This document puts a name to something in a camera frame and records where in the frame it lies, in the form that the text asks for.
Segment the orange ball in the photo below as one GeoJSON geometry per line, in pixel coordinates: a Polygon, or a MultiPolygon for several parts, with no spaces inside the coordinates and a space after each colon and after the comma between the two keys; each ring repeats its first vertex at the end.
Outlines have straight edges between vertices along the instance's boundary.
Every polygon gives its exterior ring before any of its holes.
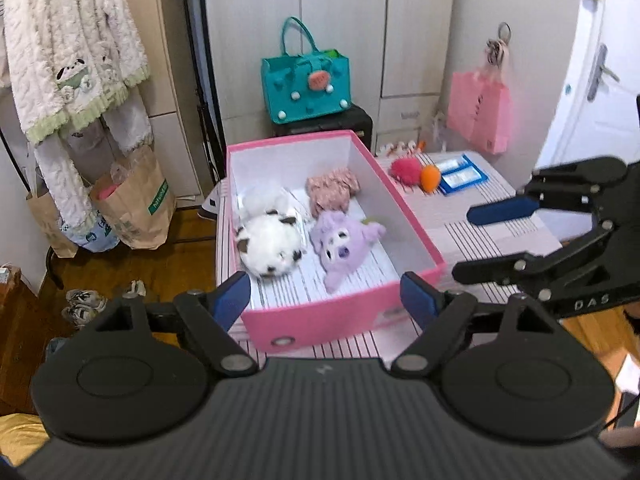
{"type": "Polygon", "coordinates": [[[440,170],[434,166],[425,166],[420,172],[420,185],[427,193],[433,193],[440,185],[442,175],[440,170]]]}

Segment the door handle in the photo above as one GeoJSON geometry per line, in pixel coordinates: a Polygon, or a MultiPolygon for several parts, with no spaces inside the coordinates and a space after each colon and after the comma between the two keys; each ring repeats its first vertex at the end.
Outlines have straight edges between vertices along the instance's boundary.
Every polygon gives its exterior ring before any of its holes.
{"type": "Polygon", "coordinates": [[[593,60],[593,68],[591,69],[591,82],[589,83],[589,90],[587,91],[587,101],[590,103],[596,99],[598,88],[600,87],[600,83],[602,83],[603,74],[608,75],[616,83],[620,82],[620,78],[618,77],[618,75],[604,64],[607,59],[608,53],[609,49],[607,48],[607,45],[603,43],[600,45],[598,53],[596,54],[596,58],[593,60]]]}

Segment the teal felt bag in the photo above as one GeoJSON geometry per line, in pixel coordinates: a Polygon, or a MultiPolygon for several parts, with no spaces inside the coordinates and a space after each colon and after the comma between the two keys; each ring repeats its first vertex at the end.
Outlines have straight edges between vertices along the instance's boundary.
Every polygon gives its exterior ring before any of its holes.
{"type": "Polygon", "coordinates": [[[292,123],[351,107],[349,58],[337,50],[318,50],[308,28],[293,16],[282,25],[280,47],[282,56],[262,60],[262,92],[271,121],[292,123]],[[293,22],[311,44],[311,53],[287,54],[284,37],[293,22]]]}

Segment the red fuzzy ball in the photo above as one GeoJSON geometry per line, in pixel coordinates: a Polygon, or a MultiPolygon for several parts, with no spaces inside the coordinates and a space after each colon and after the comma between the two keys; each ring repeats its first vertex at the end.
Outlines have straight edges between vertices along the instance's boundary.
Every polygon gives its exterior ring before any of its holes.
{"type": "Polygon", "coordinates": [[[389,175],[405,186],[418,186],[422,164],[414,156],[397,158],[391,163],[389,175]]]}

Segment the green label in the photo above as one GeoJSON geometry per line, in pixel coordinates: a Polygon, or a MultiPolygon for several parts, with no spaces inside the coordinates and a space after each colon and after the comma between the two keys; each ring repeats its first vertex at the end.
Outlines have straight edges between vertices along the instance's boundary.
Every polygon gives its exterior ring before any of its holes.
{"type": "Polygon", "coordinates": [[[169,191],[169,185],[167,184],[165,179],[162,185],[159,187],[158,192],[156,193],[156,197],[153,199],[153,202],[149,206],[149,212],[151,214],[158,211],[158,208],[162,204],[162,200],[164,200],[167,191],[169,191]]]}

